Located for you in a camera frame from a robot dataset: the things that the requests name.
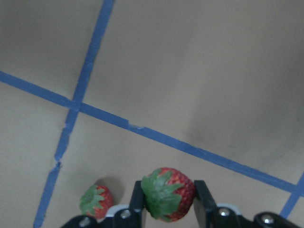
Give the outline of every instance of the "screw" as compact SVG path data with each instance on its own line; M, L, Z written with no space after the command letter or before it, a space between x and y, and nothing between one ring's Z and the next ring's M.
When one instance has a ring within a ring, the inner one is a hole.
M90 219L88 217L85 217L83 220L79 222L80 227L86 227L91 223Z
M230 211L227 208L220 208L218 212L221 216L229 216L230 214Z
M125 218L128 218L131 216L131 212L129 210L124 210L121 214L120 214L120 217L122 217L123 219Z
M272 224L275 220L271 215L265 214L261 217L262 221L266 224Z

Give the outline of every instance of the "beige surface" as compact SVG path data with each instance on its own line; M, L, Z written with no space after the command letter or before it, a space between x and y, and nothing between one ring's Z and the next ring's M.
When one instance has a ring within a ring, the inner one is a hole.
M0 2L0 71L71 98L101 0ZM116 0L84 102L296 184L304 161L304 2ZM32 227L67 109L0 83L1 227ZM79 114L43 228L99 179L117 203L171 166L248 219L290 193ZM303 198L290 219L304 226ZM197 228L194 212L166 227ZM147 228L164 224L147 217Z
M289 197L284 191L80 114L43 227L58 227L78 215L80 196L100 179L117 204L128 204L135 181L163 166L204 180L216 202L237 205L248 219L264 210L280 213ZM154 221L147 215L147 228L188 226L198 228L194 211L176 224Z
M1 227L30 228L67 111L3 83L0 106Z

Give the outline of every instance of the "silver screw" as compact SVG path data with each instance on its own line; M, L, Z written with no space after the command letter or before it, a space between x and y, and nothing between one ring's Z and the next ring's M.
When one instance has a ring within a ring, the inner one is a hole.
M124 210L121 214L120 214L120 217L122 217L123 219L125 218L128 218L131 216L131 212L129 210Z
M229 216L230 214L230 211L227 208L220 208L218 212L221 216Z
M79 222L80 227L86 227L91 223L90 219L88 217L85 217L83 220Z
M275 221L274 218L271 217L271 215L268 215L268 214L263 215L261 219L266 224L272 224Z

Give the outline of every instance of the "strawberry lying on surface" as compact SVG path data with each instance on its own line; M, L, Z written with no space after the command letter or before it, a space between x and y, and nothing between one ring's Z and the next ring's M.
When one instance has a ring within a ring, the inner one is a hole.
M80 199L80 210L84 215L103 219L114 204L113 197L106 186L91 186Z
M166 222L184 217L195 196L192 180L173 168L159 168L143 177L142 190L151 216Z

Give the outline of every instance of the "strawberry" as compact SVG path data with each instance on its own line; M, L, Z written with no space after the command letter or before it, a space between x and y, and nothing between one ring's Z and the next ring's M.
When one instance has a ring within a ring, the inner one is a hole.
M84 215L103 219L113 206L113 197L106 186L91 186L80 199L80 210Z
M159 168L141 182L151 216L166 222L184 217L195 196L194 183L173 168Z

